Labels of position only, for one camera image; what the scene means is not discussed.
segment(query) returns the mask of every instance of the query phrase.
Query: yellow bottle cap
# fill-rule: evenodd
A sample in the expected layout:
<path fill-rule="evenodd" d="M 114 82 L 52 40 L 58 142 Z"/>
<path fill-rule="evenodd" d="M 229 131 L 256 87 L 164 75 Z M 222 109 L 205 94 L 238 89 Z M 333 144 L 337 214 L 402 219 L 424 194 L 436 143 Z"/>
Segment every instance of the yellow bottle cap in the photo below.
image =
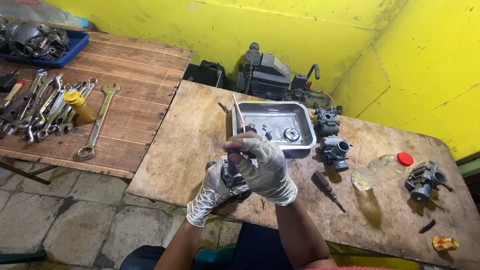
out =
<path fill-rule="evenodd" d="M 63 100 L 69 105 L 80 106 L 85 102 L 85 98 L 78 91 L 68 91 L 63 94 Z"/>

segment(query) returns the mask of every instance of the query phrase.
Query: hand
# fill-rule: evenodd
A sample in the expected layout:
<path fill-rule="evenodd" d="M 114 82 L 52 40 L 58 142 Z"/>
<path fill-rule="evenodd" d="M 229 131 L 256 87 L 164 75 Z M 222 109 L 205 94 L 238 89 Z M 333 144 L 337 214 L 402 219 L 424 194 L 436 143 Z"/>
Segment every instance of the hand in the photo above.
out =
<path fill-rule="evenodd" d="M 204 227 L 208 215 L 219 204 L 228 198 L 248 190 L 246 184 L 229 188 L 223 183 L 221 172 L 227 156 L 222 156 L 215 165 L 207 169 L 206 176 L 197 196 L 187 205 L 187 220 L 192 225 Z"/>
<path fill-rule="evenodd" d="M 250 190 L 279 206 L 288 205 L 295 200 L 297 186 L 288 176 L 285 156 L 276 144 L 248 131 L 228 139 L 224 148 L 240 149 L 257 156 L 258 168 L 242 155 L 229 156 Z"/>

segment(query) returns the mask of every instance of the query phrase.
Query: dark pants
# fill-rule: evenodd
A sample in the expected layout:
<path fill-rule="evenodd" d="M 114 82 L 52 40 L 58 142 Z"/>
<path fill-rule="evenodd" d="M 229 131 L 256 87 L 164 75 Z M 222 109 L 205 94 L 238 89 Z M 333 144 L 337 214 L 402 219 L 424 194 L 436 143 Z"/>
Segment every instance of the dark pants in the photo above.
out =
<path fill-rule="evenodd" d="M 120 270 L 153 270 L 162 257 L 162 246 L 143 245 L 130 253 L 120 265 Z M 191 270 L 203 269 L 197 262 Z M 250 223 L 243 223 L 233 254 L 230 270 L 292 270 L 283 250 L 278 230 Z"/>

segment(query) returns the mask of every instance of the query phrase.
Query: black handle screwdriver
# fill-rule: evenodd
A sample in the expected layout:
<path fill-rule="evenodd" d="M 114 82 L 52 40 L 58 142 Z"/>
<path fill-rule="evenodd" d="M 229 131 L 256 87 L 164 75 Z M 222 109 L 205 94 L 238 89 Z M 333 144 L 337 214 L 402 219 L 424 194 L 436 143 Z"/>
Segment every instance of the black handle screwdriver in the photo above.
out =
<path fill-rule="evenodd" d="M 338 201 L 338 199 L 336 198 L 336 195 L 335 193 L 333 192 L 333 189 L 332 187 L 330 186 L 330 184 L 328 183 L 328 180 L 319 172 L 319 171 L 316 171 L 314 174 L 313 174 L 313 178 L 314 180 L 317 182 L 317 184 L 319 185 L 319 188 L 322 192 L 325 193 L 325 195 L 327 195 L 330 199 L 333 200 L 333 202 L 335 202 L 335 204 L 340 207 L 340 209 L 346 213 L 345 211 L 345 208 L 343 208 L 342 204 L 340 204 L 340 202 Z"/>

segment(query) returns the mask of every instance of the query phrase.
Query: red bottle cap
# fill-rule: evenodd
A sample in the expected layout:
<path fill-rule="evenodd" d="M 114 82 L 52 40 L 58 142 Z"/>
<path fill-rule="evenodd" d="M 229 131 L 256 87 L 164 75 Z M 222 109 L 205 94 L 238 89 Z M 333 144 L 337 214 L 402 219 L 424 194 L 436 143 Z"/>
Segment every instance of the red bottle cap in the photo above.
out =
<path fill-rule="evenodd" d="M 405 152 L 398 153 L 396 155 L 396 160 L 398 161 L 398 163 L 402 164 L 405 167 L 413 164 L 413 157 Z"/>

